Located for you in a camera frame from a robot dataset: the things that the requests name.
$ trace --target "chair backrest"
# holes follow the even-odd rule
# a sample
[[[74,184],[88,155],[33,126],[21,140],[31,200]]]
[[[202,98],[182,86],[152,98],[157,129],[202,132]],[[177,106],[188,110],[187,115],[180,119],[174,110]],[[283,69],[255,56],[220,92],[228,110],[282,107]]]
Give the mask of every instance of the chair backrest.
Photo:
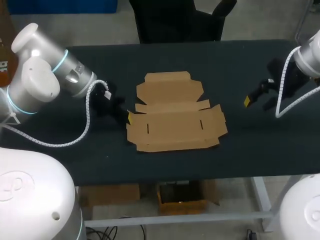
[[[196,11],[194,0],[129,0],[140,43],[220,41],[225,17],[237,0],[222,0],[212,15]]]
[[[129,0],[141,43],[182,42],[196,10],[193,0]]]

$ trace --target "cable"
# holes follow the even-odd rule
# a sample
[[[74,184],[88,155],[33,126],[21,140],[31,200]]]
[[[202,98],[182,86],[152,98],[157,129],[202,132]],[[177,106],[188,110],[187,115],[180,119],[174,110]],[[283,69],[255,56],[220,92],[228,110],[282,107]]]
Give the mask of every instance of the cable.
[[[131,217],[128,217],[128,216],[120,217],[120,219],[130,219],[130,218]],[[143,232],[143,240],[147,240],[147,235],[146,235],[146,231],[145,231],[144,226],[140,225],[140,227],[141,227],[142,232]],[[117,233],[118,233],[118,227],[117,226],[113,226],[109,233],[107,233],[109,227],[107,227],[104,232],[95,230],[95,229],[93,229],[91,227],[86,227],[86,229],[90,230],[89,232],[86,233],[87,235],[95,233],[95,234],[97,234],[99,236],[100,240],[115,240],[116,236],[117,236]],[[114,230],[115,230],[115,233],[114,233],[113,238],[111,239],[110,235]]]
[[[107,235],[107,234],[105,234],[104,232],[102,232],[102,231],[98,231],[98,230],[95,230],[94,228],[92,228],[92,227],[86,227],[86,229],[87,230],[89,230],[89,231],[87,231],[87,235],[90,235],[90,234],[97,234],[98,236],[99,236],[99,239],[100,240],[104,240],[104,237],[106,237],[106,239],[108,239],[108,240],[111,240],[110,238],[109,238],[109,236]]]
[[[36,144],[39,144],[39,145],[42,145],[42,146],[45,146],[45,147],[49,147],[49,148],[63,148],[63,147],[67,147],[67,146],[71,146],[71,145],[74,145],[76,143],[78,143],[79,141],[81,141],[85,136],[86,134],[88,133],[88,130],[89,130],[89,127],[90,127],[90,93],[93,89],[93,87],[96,85],[96,84],[103,84],[105,89],[108,91],[109,88],[108,88],[108,84],[105,82],[105,81],[102,81],[102,80],[95,80],[93,83],[90,84],[87,92],[86,92],[86,96],[85,96],[85,114],[86,114],[86,125],[85,125],[85,128],[83,130],[83,133],[76,139],[76,140],[73,140],[71,142],[68,142],[68,143],[63,143],[63,144],[51,144],[51,143],[46,143],[46,142],[43,142],[43,141],[40,141],[40,140],[37,140],[35,138],[33,138],[32,136],[29,136],[28,134],[12,127],[12,126],[9,126],[7,124],[3,124],[1,125],[0,124],[0,127],[4,127],[5,129],[8,129],[8,130],[11,130],[13,132],[15,132],[16,134],[19,134],[21,135],[22,137],[36,143]]]
[[[281,75],[281,81],[280,81],[280,88],[279,88],[279,95],[278,95],[278,101],[276,104],[276,109],[275,109],[275,117],[281,118],[285,113],[287,113],[290,109],[292,109],[294,106],[296,106],[297,104],[301,103],[303,100],[305,100],[306,98],[312,96],[313,94],[317,93],[320,91],[320,86],[316,87],[315,89],[307,92],[306,94],[304,94],[303,96],[299,97],[297,100],[295,100],[294,102],[292,102],[289,106],[287,106],[284,110],[282,110],[280,112],[280,106],[281,106],[281,101],[282,101],[282,94],[283,94],[283,90],[284,90],[284,84],[285,84],[285,78],[286,78],[286,73],[287,73],[287,67],[288,64],[290,62],[291,57],[293,56],[293,54],[299,49],[300,47],[296,47],[295,49],[293,49],[288,57],[285,60],[284,66],[283,66],[283,70],[282,70],[282,75]]]

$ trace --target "brown box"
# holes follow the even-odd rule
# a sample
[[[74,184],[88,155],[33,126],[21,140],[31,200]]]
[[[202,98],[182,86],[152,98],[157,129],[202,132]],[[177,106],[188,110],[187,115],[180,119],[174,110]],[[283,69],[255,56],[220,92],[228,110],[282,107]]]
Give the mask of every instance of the brown box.
[[[203,149],[219,144],[226,134],[226,120],[220,105],[198,101],[202,83],[187,71],[148,73],[136,94],[144,104],[139,113],[129,113],[127,140],[141,152]]]
[[[17,69],[18,60],[11,51],[16,36],[7,8],[7,1],[0,0],[0,87],[8,85]]]
[[[194,201],[166,202],[162,200],[160,186],[157,186],[157,198],[159,212],[161,215],[189,215],[201,214],[206,211],[208,201],[216,205],[219,204],[219,194],[216,181],[214,179],[203,180],[199,182],[200,191],[203,199]]]
[[[80,205],[94,207],[110,204],[124,204],[140,199],[138,184],[82,186],[79,189]]]

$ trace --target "logo on robot base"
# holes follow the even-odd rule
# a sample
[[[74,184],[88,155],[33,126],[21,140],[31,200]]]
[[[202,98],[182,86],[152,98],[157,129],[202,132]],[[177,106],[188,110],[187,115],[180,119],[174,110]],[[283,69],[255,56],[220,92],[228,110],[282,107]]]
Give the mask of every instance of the logo on robot base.
[[[10,171],[0,175],[0,203],[22,198],[34,190],[33,178],[23,171]]]

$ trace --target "floor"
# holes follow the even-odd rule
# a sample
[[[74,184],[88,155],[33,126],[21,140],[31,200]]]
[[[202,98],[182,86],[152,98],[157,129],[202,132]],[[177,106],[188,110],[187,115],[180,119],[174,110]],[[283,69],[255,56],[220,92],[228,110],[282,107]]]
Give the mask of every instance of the floor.
[[[276,200],[288,179],[289,176],[264,177],[271,204]],[[209,204],[207,210],[209,213],[247,213],[259,210],[249,178],[218,179],[217,186],[220,194],[220,206]],[[157,199],[150,196],[130,204],[96,206],[93,209],[94,220],[157,215]],[[148,240],[245,240],[247,229],[257,232],[259,240],[284,239],[279,229],[271,233],[264,233],[260,220],[147,225],[145,228]],[[116,239],[141,240],[143,233],[138,226],[119,227]]]
[[[198,10],[210,13],[219,0],[195,0]],[[227,17],[223,40],[294,39],[307,0],[238,0]],[[301,38],[312,36],[319,29],[319,15],[309,15],[302,26]],[[133,10],[128,0],[119,0],[116,14],[14,15],[17,30],[36,22],[63,46],[138,44]],[[267,191],[273,202],[288,180],[288,176],[265,177]],[[249,179],[218,179],[221,193],[219,207],[211,205],[215,213],[256,211],[257,203]],[[156,216],[157,203],[148,199],[128,205],[95,207],[94,219],[123,216]],[[259,240],[283,240],[280,230],[263,233],[259,220],[222,221],[208,223],[148,225],[148,240],[244,240],[246,230],[258,232]],[[143,239],[137,226],[120,227],[117,240]]]
[[[128,0],[118,0],[116,14],[14,15],[17,30],[36,22],[64,46],[138,44],[134,12]],[[220,0],[195,0],[211,13]],[[227,17],[223,40],[293,39],[308,0],[238,0]]]

